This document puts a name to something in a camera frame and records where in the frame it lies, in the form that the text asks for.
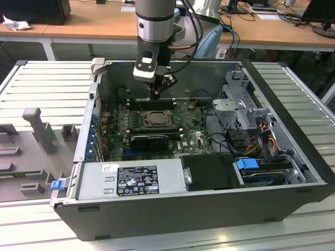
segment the yellow wire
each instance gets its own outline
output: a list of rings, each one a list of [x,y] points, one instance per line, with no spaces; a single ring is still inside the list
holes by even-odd
[[[245,153],[245,155],[249,155],[249,154],[251,154],[252,152],[254,152],[255,150],[257,150],[259,147],[260,147],[259,144],[256,145],[256,146],[254,146],[254,148],[252,148],[252,149],[250,149],[249,151],[247,151],[247,152]]]
[[[275,148],[274,140],[273,140],[273,138],[271,138],[271,137],[269,137],[269,140],[272,141],[272,144],[273,144],[273,153],[276,154],[276,152],[275,152],[275,150],[274,150],[274,148]]]

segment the wooden desk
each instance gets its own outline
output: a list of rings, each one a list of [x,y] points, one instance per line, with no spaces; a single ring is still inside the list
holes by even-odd
[[[71,14],[63,26],[49,25],[45,37],[137,39],[135,13],[121,12],[122,3],[70,1]]]
[[[298,0],[297,6],[307,6],[308,0]],[[86,3],[71,0],[71,14],[63,26],[32,25],[31,30],[8,31],[0,26],[0,40],[41,42],[48,60],[55,60],[52,43],[87,44],[137,44],[135,13],[121,12],[122,3],[97,5],[95,1]],[[222,17],[226,23],[229,19]],[[282,20],[256,21],[232,17],[234,30],[240,36],[240,48],[333,51],[335,40],[321,37],[311,27],[295,27]],[[232,42],[230,33],[223,33],[219,48],[225,50]]]

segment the power supply label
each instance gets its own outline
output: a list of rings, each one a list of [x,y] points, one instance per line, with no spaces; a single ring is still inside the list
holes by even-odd
[[[159,193],[157,166],[120,167],[117,170],[119,196]]]

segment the black computer case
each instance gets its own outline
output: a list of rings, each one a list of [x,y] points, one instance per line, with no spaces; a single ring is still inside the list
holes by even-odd
[[[0,18],[30,24],[63,25],[70,15],[69,0],[1,0]]]

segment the floor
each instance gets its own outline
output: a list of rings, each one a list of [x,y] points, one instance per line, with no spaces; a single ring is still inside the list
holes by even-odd
[[[0,83],[12,69],[17,60],[47,60],[43,47],[40,43],[26,42],[3,42],[0,48]],[[86,44],[53,44],[53,49],[59,60],[91,60],[93,57],[88,52]],[[95,56],[108,59],[134,59],[137,56],[136,45],[94,45]],[[254,61],[266,61],[264,50],[242,49],[239,59],[250,59]],[[299,58],[299,52],[281,51],[277,60],[286,62],[292,70],[307,84],[313,91],[316,91],[319,84],[327,77],[332,70],[332,64],[316,64],[316,53],[304,52]],[[335,110],[335,102],[331,102],[330,109]]]

